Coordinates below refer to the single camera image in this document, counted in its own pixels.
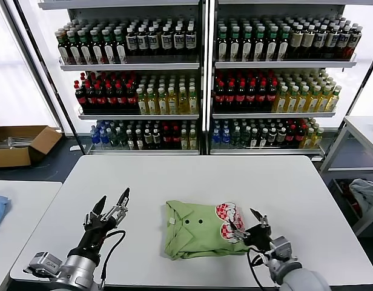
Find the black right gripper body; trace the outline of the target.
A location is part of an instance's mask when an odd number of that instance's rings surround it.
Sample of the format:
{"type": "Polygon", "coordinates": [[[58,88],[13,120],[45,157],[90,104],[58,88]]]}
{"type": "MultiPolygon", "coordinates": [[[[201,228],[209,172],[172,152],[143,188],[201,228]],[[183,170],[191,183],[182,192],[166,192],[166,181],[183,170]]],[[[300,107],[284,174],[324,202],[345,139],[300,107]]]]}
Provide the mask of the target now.
{"type": "Polygon", "coordinates": [[[256,225],[245,231],[244,245],[256,247],[259,251],[270,251],[271,226],[256,225]]]}

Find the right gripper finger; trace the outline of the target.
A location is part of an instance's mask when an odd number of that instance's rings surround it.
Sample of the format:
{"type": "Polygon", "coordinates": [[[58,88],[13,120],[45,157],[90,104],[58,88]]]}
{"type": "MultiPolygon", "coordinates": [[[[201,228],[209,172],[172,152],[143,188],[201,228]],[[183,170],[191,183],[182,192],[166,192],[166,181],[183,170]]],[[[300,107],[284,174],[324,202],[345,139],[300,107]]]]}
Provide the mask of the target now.
{"type": "Polygon", "coordinates": [[[232,221],[229,222],[229,226],[231,227],[233,238],[237,240],[244,240],[251,236],[250,233],[238,229],[232,221]]]}
{"type": "Polygon", "coordinates": [[[268,227],[269,222],[266,215],[262,215],[259,211],[250,208],[251,213],[256,217],[262,227],[268,227]]]}

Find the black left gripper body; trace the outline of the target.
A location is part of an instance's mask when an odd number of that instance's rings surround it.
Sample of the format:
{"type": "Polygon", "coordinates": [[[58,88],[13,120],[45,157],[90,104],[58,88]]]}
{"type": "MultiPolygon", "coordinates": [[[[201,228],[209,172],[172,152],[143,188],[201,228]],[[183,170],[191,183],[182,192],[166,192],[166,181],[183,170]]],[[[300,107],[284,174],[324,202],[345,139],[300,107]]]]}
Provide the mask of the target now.
{"type": "Polygon", "coordinates": [[[67,257],[99,258],[99,252],[108,232],[115,229],[116,219],[102,220],[100,216],[86,215],[83,223],[84,234],[77,247],[71,249],[67,257]]]}

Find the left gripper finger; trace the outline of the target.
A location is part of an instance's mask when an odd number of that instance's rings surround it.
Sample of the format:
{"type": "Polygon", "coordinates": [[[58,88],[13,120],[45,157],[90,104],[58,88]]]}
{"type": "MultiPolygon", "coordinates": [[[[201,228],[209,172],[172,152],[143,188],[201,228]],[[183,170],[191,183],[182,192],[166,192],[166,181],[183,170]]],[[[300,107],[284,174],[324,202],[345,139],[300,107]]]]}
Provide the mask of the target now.
{"type": "Polygon", "coordinates": [[[113,221],[115,225],[119,225],[128,212],[127,204],[129,199],[130,188],[127,187],[111,210],[101,216],[101,222],[113,221]]]}
{"type": "Polygon", "coordinates": [[[104,195],[93,207],[92,211],[85,215],[84,227],[92,226],[101,220],[102,211],[105,206],[107,196],[104,195]]]}

